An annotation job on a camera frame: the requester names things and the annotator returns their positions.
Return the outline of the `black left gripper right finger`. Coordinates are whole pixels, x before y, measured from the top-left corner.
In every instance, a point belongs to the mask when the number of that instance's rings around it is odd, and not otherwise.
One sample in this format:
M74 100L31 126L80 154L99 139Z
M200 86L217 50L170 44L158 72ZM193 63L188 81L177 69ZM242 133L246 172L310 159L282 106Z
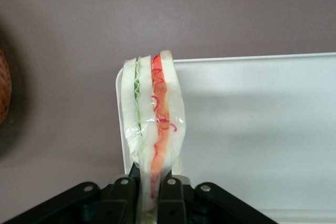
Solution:
M214 183L193 188L184 180L172 175L162 180L157 223L276 223Z

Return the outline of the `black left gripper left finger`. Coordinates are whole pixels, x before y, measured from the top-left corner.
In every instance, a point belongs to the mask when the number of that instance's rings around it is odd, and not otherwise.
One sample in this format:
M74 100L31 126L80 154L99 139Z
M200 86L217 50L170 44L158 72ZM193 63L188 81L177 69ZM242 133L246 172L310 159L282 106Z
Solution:
M5 223L135 223L139 183L133 165L103 189L93 182L78 184Z

